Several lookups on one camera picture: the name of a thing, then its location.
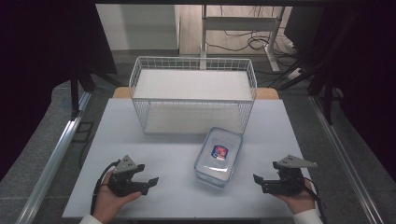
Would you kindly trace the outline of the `person's right hand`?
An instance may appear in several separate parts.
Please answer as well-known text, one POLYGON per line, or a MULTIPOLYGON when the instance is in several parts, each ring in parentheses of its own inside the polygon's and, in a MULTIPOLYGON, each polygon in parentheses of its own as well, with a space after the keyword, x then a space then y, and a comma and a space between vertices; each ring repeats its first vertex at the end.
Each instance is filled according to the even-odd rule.
POLYGON ((316 208, 314 198, 305 190, 294 196, 274 194, 274 197, 283 201, 294 215, 316 208))

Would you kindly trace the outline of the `black curtain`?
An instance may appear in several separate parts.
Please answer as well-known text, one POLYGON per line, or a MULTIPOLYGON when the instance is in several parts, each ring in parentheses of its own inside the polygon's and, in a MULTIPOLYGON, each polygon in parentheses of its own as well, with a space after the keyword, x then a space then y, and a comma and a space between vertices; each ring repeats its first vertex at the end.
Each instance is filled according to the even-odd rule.
MULTIPOLYGON (((396 179, 396 0, 360 0, 362 11, 330 67, 341 108, 387 172, 396 179)), ((293 7, 285 36, 303 53, 324 47, 345 7, 293 7)))
POLYGON ((0 0, 0 180, 74 74, 117 72, 95 0, 0 0))

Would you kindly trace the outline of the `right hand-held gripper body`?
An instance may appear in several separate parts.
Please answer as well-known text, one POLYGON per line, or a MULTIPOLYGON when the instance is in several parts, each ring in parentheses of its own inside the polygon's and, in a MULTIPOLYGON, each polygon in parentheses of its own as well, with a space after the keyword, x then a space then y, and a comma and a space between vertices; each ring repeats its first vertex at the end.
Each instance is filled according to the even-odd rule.
POLYGON ((317 168, 318 165, 315 162, 288 155, 280 161, 274 161, 273 167, 277 170, 279 179, 264 180, 264 185, 273 186, 273 192, 270 194, 294 196, 302 192, 305 187, 302 168, 317 168))

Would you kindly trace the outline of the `white cabinet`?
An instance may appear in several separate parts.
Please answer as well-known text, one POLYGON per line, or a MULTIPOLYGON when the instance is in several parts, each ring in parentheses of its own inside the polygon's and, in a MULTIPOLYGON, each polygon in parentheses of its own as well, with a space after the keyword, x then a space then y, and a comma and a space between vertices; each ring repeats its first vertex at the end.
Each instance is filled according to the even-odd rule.
POLYGON ((176 5, 97 4, 111 50, 179 49, 176 5))

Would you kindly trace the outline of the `clear plastic container with label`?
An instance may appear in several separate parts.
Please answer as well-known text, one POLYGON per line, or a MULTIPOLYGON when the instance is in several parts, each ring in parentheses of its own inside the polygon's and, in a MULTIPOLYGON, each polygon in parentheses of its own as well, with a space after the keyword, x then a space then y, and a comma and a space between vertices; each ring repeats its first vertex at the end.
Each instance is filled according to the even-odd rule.
POLYGON ((212 186, 224 188, 231 179, 242 145, 242 135, 212 128, 195 161, 196 176, 212 186))

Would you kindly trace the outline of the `wooden table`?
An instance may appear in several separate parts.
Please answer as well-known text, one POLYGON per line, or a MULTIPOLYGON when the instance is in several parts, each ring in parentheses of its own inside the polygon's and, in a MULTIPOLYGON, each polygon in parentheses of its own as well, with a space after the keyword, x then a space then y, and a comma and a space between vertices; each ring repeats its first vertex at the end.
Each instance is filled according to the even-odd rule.
MULTIPOLYGON (((130 99, 128 87, 118 87, 113 93, 113 97, 117 99, 130 99)), ((258 88, 256 98, 259 100, 279 100, 278 93, 273 88, 258 88)))

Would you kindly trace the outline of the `white metal desk frame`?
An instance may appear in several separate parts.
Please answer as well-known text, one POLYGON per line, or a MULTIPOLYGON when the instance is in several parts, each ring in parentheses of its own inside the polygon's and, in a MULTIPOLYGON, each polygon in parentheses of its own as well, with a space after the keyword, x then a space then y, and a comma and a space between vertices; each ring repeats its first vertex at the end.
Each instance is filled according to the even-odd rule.
POLYGON ((274 54, 274 44, 283 19, 285 7, 281 7, 277 15, 272 18, 252 17, 208 17, 207 5, 202 5, 202 41, 200 57, 206 57, 206 32, 207 31, 256 31, 269 32, 269 41, 264 47, 265 54, 272 71, 279 73, 280 69, 274 54))

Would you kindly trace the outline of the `aluminium rail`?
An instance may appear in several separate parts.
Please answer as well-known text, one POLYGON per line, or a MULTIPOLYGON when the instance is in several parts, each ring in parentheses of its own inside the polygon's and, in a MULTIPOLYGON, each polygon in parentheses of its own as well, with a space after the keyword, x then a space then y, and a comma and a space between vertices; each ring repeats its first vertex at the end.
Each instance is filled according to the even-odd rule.
POLYGON ((25 206, 22 208, 19 217, 15 224, 32 224, 35 216, 43 203, 45 196, 50 188, 50 185, 56 176, 56 173, 62 163, 66 150, 68 149, 78 125, 81 122, 85 109, 91 99, 92 95, 88 92, 83 92, 78 100, 78 113, 74 119, 70 119, 64 128, 64 131, 59 138, 55 148, 49 157, 49 160, 44 167, 40 177, 36 181, 25 206))
POLYGON ((359 176, 355 166, 351 159, 347 155, 346 149, 342 144, 338 134, 334 127, 326 120, 323 114, 323 107, 320 103, 320 99, 317 96, 309 96, 309 100, 315 108, 318 119, 326 133, 329 141, 332 144, 332 148, 335 151, 337 158, 339 159, 341 166, 346 173, 346 177, 355 192, 361 208, 368 218, 370 224, 385 224, 383 218, 379 214, 377 206, 369 193, 368 189, 364 186, 361 177, 359 176))

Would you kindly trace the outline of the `white power strip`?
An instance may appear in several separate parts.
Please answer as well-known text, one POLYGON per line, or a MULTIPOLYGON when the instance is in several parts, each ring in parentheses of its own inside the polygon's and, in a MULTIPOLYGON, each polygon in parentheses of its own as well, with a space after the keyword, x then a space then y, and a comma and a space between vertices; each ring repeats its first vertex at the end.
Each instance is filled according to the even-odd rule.
POLYGON ((293 80, 304 72, 302 68, 296 68, 288 75, 288 80, 293 80))

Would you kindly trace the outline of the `black tripod stand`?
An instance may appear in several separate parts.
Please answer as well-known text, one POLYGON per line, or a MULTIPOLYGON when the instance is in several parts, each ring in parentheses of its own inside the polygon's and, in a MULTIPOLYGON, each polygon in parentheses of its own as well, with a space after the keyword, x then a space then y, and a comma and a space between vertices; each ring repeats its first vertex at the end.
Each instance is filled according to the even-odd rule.
POLYGON ((75 120, 82 111, 82 103, 79 101, 78 86, 81 86, 86 92, 92 92, 96 88, 92 75, 98 76, 115 87, 121 86, 121 83, 114 77, 111 77, 109 74, 87 64, 73 66, 69 75, 72 106, 71 120, 75 120))
POLYGON ((294 79, 276 87, 278 91, 282 91, 309 77, 314 77, 307 88, 307 92, 313 96, 318 95, 321 90, 324 90, 322 114, 330 125, 332 125, 333 88, 333 75, 330 72, 330 65, 335 53, 336 49, 330 49, 316 66, 308 68, 294 79))

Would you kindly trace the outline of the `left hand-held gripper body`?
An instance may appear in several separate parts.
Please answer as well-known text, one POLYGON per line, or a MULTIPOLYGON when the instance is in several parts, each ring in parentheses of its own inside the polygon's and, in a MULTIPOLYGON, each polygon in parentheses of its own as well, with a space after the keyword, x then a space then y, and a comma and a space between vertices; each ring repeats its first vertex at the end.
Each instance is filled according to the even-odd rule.
POLYGON ((141 192, 143 195, 148 194, 148 189, 141 189, 138 186, 139 182, 134 182, 132 180, 133 169, 137 165, 128 156, 125 155, 120 163, 113 170, 112 175, 107 183, 108 188, 117 196, 124 197, 134 192, 141 192))

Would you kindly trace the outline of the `person's left hand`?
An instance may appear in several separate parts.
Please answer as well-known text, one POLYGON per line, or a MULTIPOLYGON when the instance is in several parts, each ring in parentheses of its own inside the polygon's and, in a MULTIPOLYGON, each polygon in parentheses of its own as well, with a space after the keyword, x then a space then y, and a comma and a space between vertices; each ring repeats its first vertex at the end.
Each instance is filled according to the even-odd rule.
POLYGON ((102 224, 108 224, 121 210, 121 208, 141 196, 140 192, 134 192, 124 197, 115 195, 107 186, 112 172, 107 172, 98 190, 92 216, 102 224))

